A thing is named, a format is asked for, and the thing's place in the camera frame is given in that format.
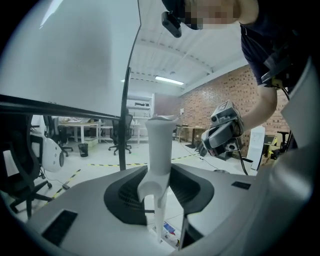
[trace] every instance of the yellow and black tape line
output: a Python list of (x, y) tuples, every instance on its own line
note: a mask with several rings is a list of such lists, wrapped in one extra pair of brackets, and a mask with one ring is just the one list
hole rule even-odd
[[(182, 156), (182, 157), (177, 157), (177, 158), (172, 158), (171, 160), (177, 160), (177, 159), (183, 159), (183, 158), (188, 158), (192, 157), (193, 155), (187, 155), (187, 156)], [(148, 163), (143, 162), (143, 163), (127, 163), (126, 166), (145, 166)], [(117, 167), (120, 166), (120, 164), (95, 164), (95, 163), (88, 163), (88, 166), (101, 166), (101, 167)]]
[[(66, 183), (64, 183), (64, 184), (67, 185), (80, 171), (81, 171), (81, 169), (77, 170), (77, 171), (75, 172), (75, 174), (72, 175), (71, 178), (68, 179), (68, 181), (67, 181)], [(56, 198), (56, 197), (58, 196), (58, 194), (59, 194), (62, 190), (64, 190), (63, 187), (61, 187), (61, 188), (54, 194), (54, 196), (53, 196), (52, 198)]]

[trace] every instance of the office chair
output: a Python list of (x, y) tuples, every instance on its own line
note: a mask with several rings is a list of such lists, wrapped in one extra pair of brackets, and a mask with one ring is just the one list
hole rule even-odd
[(43, 120), (46, 126), (44, 135), (47, 138), (54, 140), (60, 146), (62, 152), (65, 153), (65, 156), (68, 157), (69, 154), (67, 150), (73, 152), (74, 149), (70, 146), (63, 146), (63, 144), (68, 142), (67, 127), (59, 127), (59, 119), (53, 119), (52, 116), (49, 115), (44, 115)]
[[(31, 146), (31, 120), (32, 115), (3, 114), (2, 120), (6, 120), (0, 133), (6, 136), (0, 141), (0, 190), (15, 199), (10, 208), (18, 213), (17, 205), (26, 201), (28, 219), (32, 214), (32, 201), (34, 199), (52, 201), (51, 197), (37, 194), (45, 185), (52, 188), (47, 180), (35, 185), (34, 180), (40, 173), (39, 161)], [(8, 171), (18, 171), (8, 175)]]
[[(130, 149), (132, 148), (131, 145), (127, 144), (127, 141), (132, 137), (132, 129), (130, 128), (132, 119), (134, 118), (133, 115), (127, 114), (125, 116), (125, 150), (129, 151), (131, 154)], [(109, 151), (115, 148), (113, 155), (116, 155), (116, 152), (119, 150), (119, 121), (112, 121), (112, 128), (110, 128), (110, 138), (113, 140), (114, 146), (109, 147)]]

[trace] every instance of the person's arm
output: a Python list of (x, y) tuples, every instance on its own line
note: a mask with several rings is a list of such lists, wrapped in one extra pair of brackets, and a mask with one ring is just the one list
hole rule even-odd
[(248, 114), (242, 117), (245, 131), (263, 124), (277, 108), (278, 97), (275, 88), (260, 85), (257, 90), (259, 94), (258, 102)]

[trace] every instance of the fluorescent light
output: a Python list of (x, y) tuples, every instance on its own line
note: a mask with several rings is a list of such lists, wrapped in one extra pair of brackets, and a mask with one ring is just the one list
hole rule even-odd
[(155, 80), (165, 81), (165, 82), (173, 83), (173, 84), (180, 85), (180, 86), (182, 86), (184, 84), (183, 82), (171, 80), (171, 79), (164, 78), (164, 77), (161, 77), (161, 76), (156, 76)]

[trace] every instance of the gray floor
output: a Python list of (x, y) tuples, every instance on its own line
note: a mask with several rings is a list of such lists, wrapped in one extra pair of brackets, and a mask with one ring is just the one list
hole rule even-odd
[[(108, 147), (112, 146), (112, 144), (105, 142), (99, 143), (95, 147), (89, 149), (89, 156), (85, 158), (80, 157), (75, 143), (70, 143), (69, 146), (74, 148), (74, 152), (70, 152), (69, 157), (65, 158), (63, 168), (55, 173), (48, 171), (45, 172), (47, 178), (52, 183), (52, 188), (48, 189), (48, 187), (45, 186), (39, 191), (39, 194), (49, 197), (58, 197), (64, 192), (64, 190), (62, 189), (58, 194), (57, 191), (59, 191), (62, 184), (67, 181), (69, 181), (68, 186), (72, 187), (78, 183), (120, 171), (118, 166), (105, 166), (119, 164), (118, 154), (115, 156), (113, 155), (113, 151), (108, 151)], [(144, 164), (149, 162), (149, 144), (132, 144), (131, 151), (131, 154), (126, 152), (125, 155), (127, 164)], [(198, 157), (193, 156), (193, 153), (194, 150), (185, 147), (184, 143), (179, 143), (177, 141), (172, 142), (172, 158), (174, 159), (172, 160), (172, 163), (181, 163), (210, 171), (215, 169), (224, 169), (233, 174), (244, 174), (238, 160), (236, 159), (223, 161), (206, 155), (204, 157), (205, 160), (201, 160)], [(135, 166), (136, 165), (128, 165), (127, 168), (133, 168)], [(251, 170), (249, 174), (256, 175), (256, 171)], [(43, 180), (41, 178), (38, 178), (35, 181), (35, 184), (39, 184), (42, 181)], [(34, 200), (32, 202), (32, 210), (37, 211), (45, 204), (46, 202), (44, 201)], [(145, 208), (150, 210), (154, 208), (153, 197), (151, 195), (145, 198)], [(24, 222), (27, 221), (25, 202), (18, 205), (17, 209), (19, 210), (19, 213), (17, 214), (18, 218)], [(169, 189), (167, 194), (165, 220), (176, 229), (181, 230), (183, 209), (171, 189)], [(152, 226), (155, 223), (154, 214), (147, 214), (147, 221), (148, 224)]]

